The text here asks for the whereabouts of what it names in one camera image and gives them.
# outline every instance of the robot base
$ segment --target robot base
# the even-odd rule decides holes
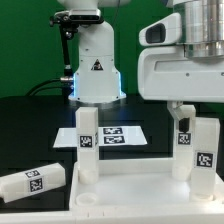
[[[122,93],[121,96],[117,97],[116,100],[107,101],[107,102],[84,102],[81,101],[78,97],[75,97],[73,94],[69,96],[69,103],[71,106],[82,106],[82,107],[98,107],[99,109],[106,110],[114,108],[119,105],[123,105],[126,102],[126,94]]]

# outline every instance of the screw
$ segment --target screw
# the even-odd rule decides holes
[[[64,16],[64,17],[63,17],[63,20],[64,20],[64,21],[68,21],[68,19],[69,19],[68,16]]]

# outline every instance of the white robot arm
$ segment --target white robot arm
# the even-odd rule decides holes
[[[224,25],[219,16],[223,5],[202,0],[162,2],[174,13],[139,34],[140,43],[151,48],[139,57],[138,88],[144,99],[168,101],[175,120],[173,177],[191,178],[192,200],[201,201],[202,196],[211,200],[219,121],[197,118],[194,106],[182,102],[224,102]],[[204,159],[209,160],[205,166]]]
[[[125,99],[120,72],[114,65],[114,31],[98,7],[119,7],[130,1],[58,0],[66,10],[57,12],[51,24],[59,24],[64,56],[68,56],[66,41],[79,34],[79,68],[74,74],[74,92],[69,96],[72,104],[108,108]],[[69,60],[65,60],[66,67],[71,67]]]
[[[67,9],[75,8],[98,8],[98,7],[116,7],[118,4],[124,5],[131,0],[58,0],[58,2]]]

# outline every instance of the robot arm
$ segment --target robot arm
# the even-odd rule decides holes
[[[58,0],[67,9],[93,9],[98,7],[116,7],[125,5],[131,0]]]

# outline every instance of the white plastic block lying down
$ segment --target white plastic block lying down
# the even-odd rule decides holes
[[[1,177],[0,197],[7,203],[65,184],[65,170],[60,164],[55,163]]]

